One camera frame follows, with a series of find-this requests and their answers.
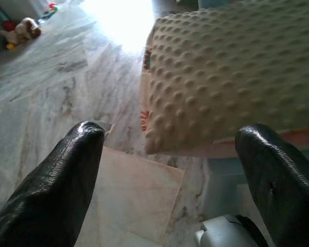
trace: plush toy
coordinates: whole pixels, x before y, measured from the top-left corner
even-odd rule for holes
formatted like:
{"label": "plush toy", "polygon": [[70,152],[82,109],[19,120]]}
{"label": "plush toy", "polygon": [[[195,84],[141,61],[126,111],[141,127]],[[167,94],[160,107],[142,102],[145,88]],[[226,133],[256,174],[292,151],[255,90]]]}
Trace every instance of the plush toy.
{"label": "plush toy", "polygon": [[0,34],[6,37],[8,43],[14,46],[25,43],[28,40],[35,39],[40,36],[41,29],[32,18],[24,18],[16,27],[15,30],[7,32],[0,31]]}
{"label": "plush toy", "polygon": [[13,43],[8,43],[8,44],[6,45],[6,48],[7,48],[8,50],[14,50],[14,49],[16,48],[16,46],[15,46]]}

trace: textured cushion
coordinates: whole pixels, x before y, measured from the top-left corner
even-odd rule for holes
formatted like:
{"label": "textured cushion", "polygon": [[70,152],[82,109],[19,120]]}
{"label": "textured cushion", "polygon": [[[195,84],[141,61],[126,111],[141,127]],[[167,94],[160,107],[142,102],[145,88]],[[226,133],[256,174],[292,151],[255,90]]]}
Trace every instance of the textured cushion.
{"label": "textured cushion", "polygon": [[253,122],[308,131],[309,0],[242,1],[158,19],[141,91],[148,153],[233,140]]}

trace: light blue plastic stand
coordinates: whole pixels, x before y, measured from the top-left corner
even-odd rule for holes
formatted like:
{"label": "light blue plastic stand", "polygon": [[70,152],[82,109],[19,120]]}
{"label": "light blue plastic stand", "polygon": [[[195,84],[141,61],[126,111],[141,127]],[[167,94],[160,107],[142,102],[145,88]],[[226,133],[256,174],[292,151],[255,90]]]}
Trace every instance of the light blue plastic stand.
{"label": "light blue plastic stand", "polygon": [[[309,150],[302,153],[309,160]],[[208,159],[207,181],[201,205],[201,212],[206,219],[225,214],[239,214],[238,184],[247,184],[239,159]]]}
{"label": "light blue plastic stand", "polygon": [[225,5],[227,0],[198,0],[199,9],[216,8]]}

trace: floor tile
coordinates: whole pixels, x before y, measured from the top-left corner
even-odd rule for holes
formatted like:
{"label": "floor tile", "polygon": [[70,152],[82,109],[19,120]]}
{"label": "floor tile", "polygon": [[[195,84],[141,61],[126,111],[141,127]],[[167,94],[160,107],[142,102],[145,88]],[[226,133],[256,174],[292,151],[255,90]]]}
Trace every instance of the floor tile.
{"label": "floor tile", "polygon": [[164,154],[147,155],[145,153],[139,104],[139,88],[136,87],[112,126],[105,145],[128,154],[137,155],[184,170],[192,159],[191,157]]}
{"label": "floor tile", "polygon": [[182,177],[180,169],[105,148],[94,191],[101,243],[121,232],[160,244]]}
{"label": "floor tile", "polygon": [[0,209],[16,186],[29,100],[0,108]]}
{"label": "floor tile", "polygon": [[82,228],[74,247],[105,247],[101,243],[101,232],[99,215],[98,215],[98,197],[93,193],[92,201],[89,205]]}
{"label": "floor tile", "polygon": [[165,231],[164,246],[195,247],[194,233],[205,220],[201,202],[206,186],[204,158],[192,158],[184,172],[181,189]]}
{"label": "floor tile", "polygon": [[[0,54],[0,106],[55,85],[88,68],[87,39],[96,22],[78,6],[55,14],[42,35]],[[96,42],[99,50],[107,43]]]}
{"label": "floor tile", "polygon": [[142,238],[139,235],[129,231],[122,231],[118,226],[104,225],[101,228],[101,232],[106,236],[106,243],[101,245],[104,247],[162,247],[160,244]]}

